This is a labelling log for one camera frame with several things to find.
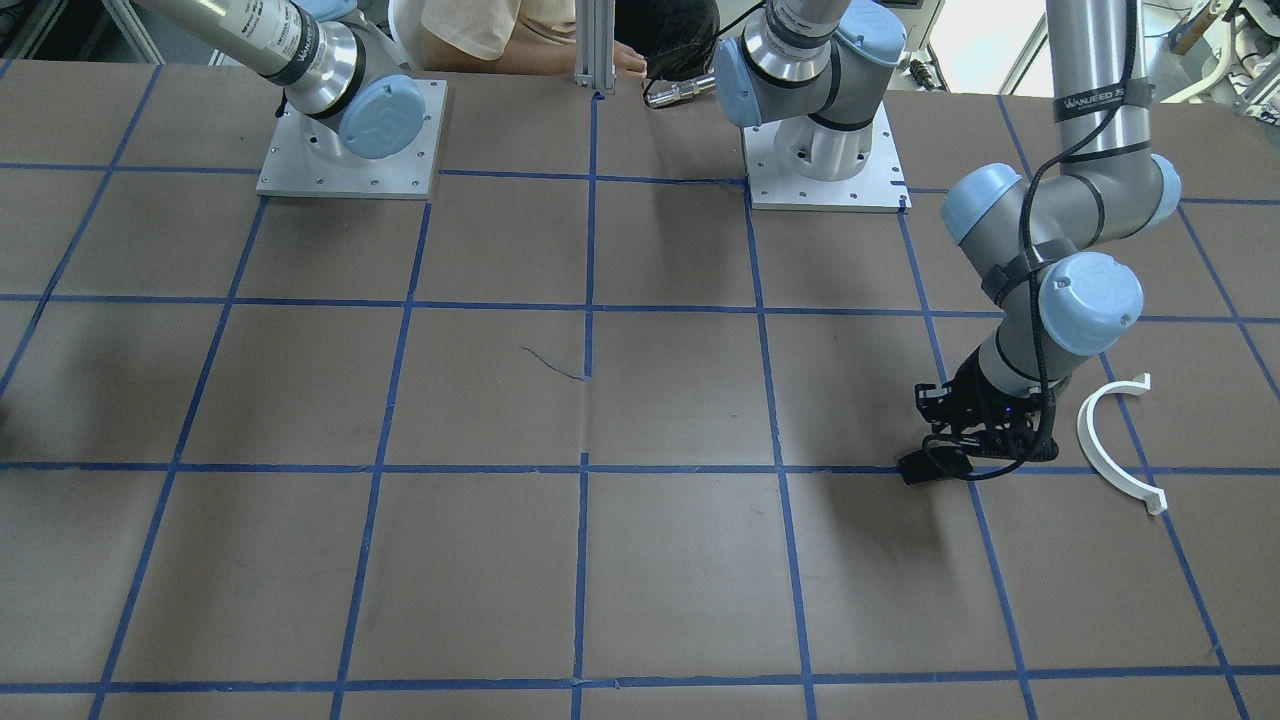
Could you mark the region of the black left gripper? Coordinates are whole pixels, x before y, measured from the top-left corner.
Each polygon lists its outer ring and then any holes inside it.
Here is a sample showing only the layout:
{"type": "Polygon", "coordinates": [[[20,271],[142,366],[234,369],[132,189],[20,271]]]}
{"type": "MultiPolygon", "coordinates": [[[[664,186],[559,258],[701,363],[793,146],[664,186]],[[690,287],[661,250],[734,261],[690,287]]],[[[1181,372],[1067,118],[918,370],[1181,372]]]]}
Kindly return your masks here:
{"type": "Polygon", "coordinates": [[[1041,421],[1044,436],[1034,442],[1030,419],[1041,410],[1041,398],[1006,395],[992,386],[980,372],[978,351],[943,386],[916,384],[915,405],[934,432],[925,437],[934,442],[931,448],[915,452],[918,466],[968,466],[970,456],[1029,462],[1059,456],[1053,439],[1056,396],[1050,396],[1050,413],[1041,421]]]}

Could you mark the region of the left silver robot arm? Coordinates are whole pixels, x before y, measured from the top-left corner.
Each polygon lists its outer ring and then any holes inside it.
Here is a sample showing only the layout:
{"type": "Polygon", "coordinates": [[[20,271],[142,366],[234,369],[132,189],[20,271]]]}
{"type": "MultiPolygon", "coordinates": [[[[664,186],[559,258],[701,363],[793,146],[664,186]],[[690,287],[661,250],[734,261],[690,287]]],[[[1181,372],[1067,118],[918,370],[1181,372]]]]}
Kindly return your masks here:
{"type": "MultiPolygon", "coordinates": [[[[982,167],[943,199],[943,223],[1004,319],[948,382],[916,386],[931,433],[899,460],[908,484],[975,482],[974,457],[1015,470],[1057,456],[1060,387],[1144,302],[1134,272],[1097,247],[1158,224],[1181,197],[1175,168],[1149,147],[1140,4],[1050,1],[1046,20],[1060,150],[1029,177],[982,167]]],[[[737,127],[776,128],[781,170],[846,184],[873,152],[905,38],[878,3],[768,1],[716,45],[719,104],[737,127]]]]}

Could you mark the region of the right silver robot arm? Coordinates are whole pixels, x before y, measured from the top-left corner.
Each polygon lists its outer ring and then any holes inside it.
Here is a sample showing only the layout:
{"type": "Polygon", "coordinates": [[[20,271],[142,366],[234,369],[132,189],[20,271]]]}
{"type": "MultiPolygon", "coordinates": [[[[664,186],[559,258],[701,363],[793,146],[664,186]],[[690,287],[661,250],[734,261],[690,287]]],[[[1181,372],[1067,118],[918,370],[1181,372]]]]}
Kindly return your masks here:
{"type": "Polygon", "coordinates": [[[408,59],[356,1],[143,1],[282,88],[300,114],[369,160],[404,150],[428,108],[408,59]]]}

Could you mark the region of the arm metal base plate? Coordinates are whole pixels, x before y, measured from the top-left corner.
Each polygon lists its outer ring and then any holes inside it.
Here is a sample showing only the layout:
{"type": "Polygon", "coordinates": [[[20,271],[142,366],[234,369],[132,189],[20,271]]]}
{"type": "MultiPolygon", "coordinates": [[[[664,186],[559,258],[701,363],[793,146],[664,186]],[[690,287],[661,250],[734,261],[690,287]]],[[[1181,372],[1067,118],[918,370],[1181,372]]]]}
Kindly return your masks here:
{"type": "Polygon", "coordinates": [[[276,120],[256,192],[288,199],[394,199],[426,201],[436,176],[448,83],[416,79],[425,101],[422,128],[406,149],[365,159],[339,136],[287,104],[276,120]]]}
{"type": "Polygon", "coordinates": [[[795,117],[742,131],[751,206],[781,211],[905,211],[911,205],[884,105],[841,132],[795,117]]]}

